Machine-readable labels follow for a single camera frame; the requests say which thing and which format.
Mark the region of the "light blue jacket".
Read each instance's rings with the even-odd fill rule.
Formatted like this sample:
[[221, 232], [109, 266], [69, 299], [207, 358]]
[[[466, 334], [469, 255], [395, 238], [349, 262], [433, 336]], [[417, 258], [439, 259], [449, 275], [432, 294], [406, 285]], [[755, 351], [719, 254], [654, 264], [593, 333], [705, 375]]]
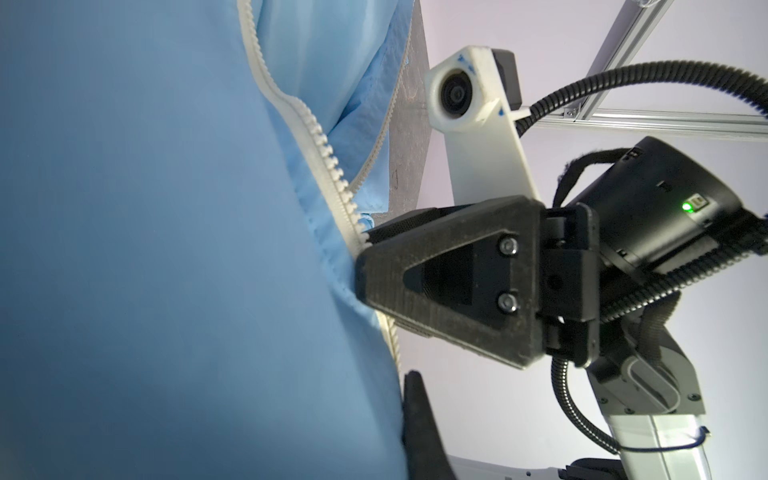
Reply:
[[1, 475], [404, 479], [354, 293], [409, 1], [1, 5]]

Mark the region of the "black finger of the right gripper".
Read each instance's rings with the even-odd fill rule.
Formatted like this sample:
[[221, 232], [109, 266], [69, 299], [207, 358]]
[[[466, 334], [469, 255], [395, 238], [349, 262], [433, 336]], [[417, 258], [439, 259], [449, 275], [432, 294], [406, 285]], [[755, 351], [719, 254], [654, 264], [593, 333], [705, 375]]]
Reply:
[[356, 296], [400, 328], [525, 369], [545, 354], [544, 217], [524, 196], [401, 215], [371, 230]]

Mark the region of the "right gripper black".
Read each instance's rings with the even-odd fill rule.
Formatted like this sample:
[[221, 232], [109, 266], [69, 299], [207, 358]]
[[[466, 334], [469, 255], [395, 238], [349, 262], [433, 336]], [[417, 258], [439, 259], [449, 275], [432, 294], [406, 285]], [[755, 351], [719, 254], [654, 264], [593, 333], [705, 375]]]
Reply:
[[599, 222], [600, 320], [612, 323], [750, 255], [767, 252], [767, 218], [692, 158], [655, 137], [566, 165], [552, 205]]

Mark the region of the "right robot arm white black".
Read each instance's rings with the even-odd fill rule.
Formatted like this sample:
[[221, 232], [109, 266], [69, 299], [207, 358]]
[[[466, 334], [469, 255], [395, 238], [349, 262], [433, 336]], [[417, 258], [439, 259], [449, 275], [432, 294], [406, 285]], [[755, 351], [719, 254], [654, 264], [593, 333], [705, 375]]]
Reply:
[[767, 221], [653, 138], [571, 162], [551, 207], [510, 196], [370, 231], [357, 297], [404, 329], [524, 369], [607, 452], [560, 479], [707, 479], [696, 371], [667, 324], [684, 288], [767, 252]]

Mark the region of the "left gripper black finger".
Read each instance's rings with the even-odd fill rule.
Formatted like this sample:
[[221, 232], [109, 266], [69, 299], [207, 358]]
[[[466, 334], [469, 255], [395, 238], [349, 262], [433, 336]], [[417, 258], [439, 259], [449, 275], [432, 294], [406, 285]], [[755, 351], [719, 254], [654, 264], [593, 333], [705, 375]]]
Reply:
[[411, 480], [455, 480], [445, 452], [422, 375], [404, 376], [403, 432], [408, 476]]

